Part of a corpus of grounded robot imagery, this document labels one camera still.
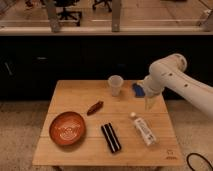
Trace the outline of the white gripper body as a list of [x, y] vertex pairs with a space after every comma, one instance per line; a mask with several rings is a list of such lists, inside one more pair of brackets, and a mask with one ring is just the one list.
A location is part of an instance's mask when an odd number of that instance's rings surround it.
[[144, 78], [143, 89], [147, 97], [158, 96], [164, 91], [164, 87], [155, 81], [150, 75]]

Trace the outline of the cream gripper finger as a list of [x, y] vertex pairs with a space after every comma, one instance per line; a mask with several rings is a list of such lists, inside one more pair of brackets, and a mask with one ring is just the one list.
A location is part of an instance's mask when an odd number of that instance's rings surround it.
[[145, 109], [150, 110], [156, 102], [156, 97], [145, 97]]

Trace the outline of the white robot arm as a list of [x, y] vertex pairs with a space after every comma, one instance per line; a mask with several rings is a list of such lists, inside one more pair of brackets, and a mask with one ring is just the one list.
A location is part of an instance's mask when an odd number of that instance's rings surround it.
[[155, 97], [168, 88], [213, 119], [213, 87], [184, 73], [186, 58], [178, 53], [154, 61], [143, 80], [145, 95]]

